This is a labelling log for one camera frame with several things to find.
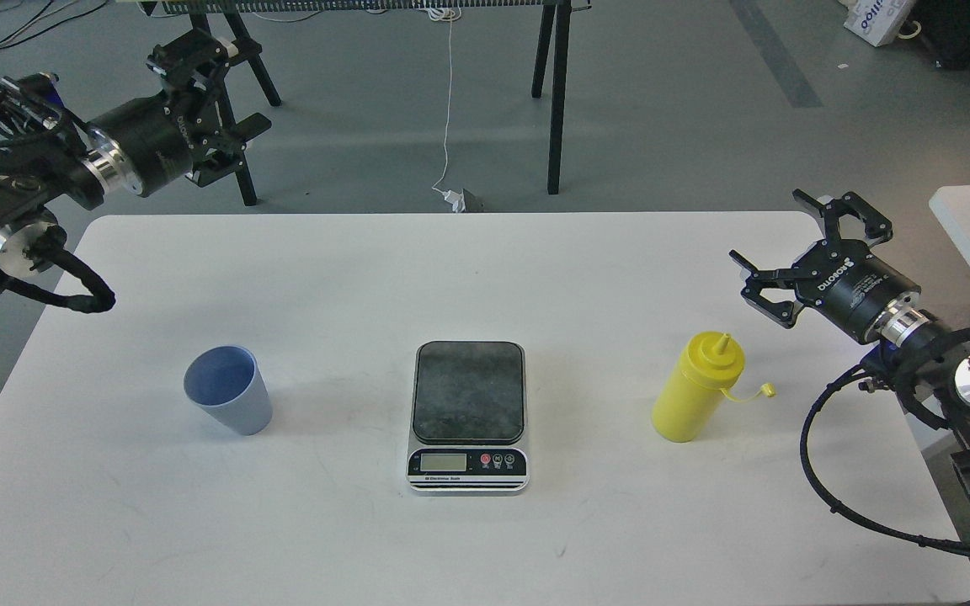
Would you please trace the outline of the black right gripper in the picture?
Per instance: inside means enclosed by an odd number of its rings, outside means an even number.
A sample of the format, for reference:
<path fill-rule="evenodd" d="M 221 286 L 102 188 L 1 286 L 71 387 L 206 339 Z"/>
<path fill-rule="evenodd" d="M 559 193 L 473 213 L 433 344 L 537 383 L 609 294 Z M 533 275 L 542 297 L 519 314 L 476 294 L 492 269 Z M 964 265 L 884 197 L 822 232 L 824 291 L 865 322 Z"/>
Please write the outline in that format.
<path fill-rule="evenodd" d="M 887 306 L 921 292 L 916 281 L 871 252 L 893 238 L 893 223 L 855 192 L 816 199 L 793 189 L 791 195 L 815 220 L 820 238 L 793 268 L 756 268 L 742 253 L 730 250 L 730 258 L 747 273 L 740 295 L 785 329 L 796 326 L 797 315 L 807 306 L 859 344 L 877 340 L 876 321 Z M 797 293 L 797 299 L 769 300 L 765 290 Z"/>

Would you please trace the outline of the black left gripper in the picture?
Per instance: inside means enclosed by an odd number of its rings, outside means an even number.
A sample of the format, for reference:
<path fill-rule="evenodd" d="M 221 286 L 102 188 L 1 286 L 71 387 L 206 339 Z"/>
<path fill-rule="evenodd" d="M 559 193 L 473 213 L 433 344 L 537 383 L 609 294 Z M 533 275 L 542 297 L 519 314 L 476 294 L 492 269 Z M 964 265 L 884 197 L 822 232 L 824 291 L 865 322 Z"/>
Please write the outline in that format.
<path fill-rule="evenodd" d="M 186 176 L 197 187 L 245 169 L 248 142 L 272 127 L 253 114 L 215 131 L 215 103 L 227 99 L 226 76 L 242 47 L 192 29 L 153 47 L 147 69 L 161 91 L 104 112 L 84 127 L 83 164 L 105 194 L 127 189 L 147 197 Z"/>

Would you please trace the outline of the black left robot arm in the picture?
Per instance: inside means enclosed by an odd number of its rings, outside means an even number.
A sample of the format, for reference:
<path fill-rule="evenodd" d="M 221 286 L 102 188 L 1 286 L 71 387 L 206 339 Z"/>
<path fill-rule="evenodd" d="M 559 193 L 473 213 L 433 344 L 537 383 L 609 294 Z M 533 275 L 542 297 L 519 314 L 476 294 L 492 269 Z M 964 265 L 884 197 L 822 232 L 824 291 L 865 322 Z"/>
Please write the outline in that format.
<path fill-rule="evenodd" d="M 112 289 L 66 249 L 49 210 L 58 197 L 92 210 L 116 189 L 147 197 L 179 178 L 207 187 L 236 175 L 253 205 L 245 150 L 272 123 L 232 118 L 226 76 L 261 66 L 261 51 L 242 29 L 230 41 L 192 29 L 147 58 L 158 93 L 92 120 L 65 106 L 54 74 L 0 79 L 0 294 L 85 314 L 115 305 Z"/>

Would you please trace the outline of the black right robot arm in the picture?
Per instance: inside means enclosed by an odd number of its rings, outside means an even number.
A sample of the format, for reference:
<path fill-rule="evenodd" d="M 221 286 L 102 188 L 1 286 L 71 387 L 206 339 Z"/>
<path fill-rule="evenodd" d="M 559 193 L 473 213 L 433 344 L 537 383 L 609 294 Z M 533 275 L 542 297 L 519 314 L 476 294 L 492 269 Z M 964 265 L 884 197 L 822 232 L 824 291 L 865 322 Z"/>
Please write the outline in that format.
<path fill-rule="evenodd" d="M 871 350 L 860 361 L 863 391 L 891 391 L 902 409 L 954 434 L 953 470 L 970 503 L 970 327 L 951 329 L 919 307 L 921 288 L 873 253 L 893 237 L 893 223 L 860 195 L 794 202 L 821 237 L 785 268 L 758 268 L 739 252 L 746 273 L 740 295 L 778 326 L 796 326 L 805 308 Z"/>

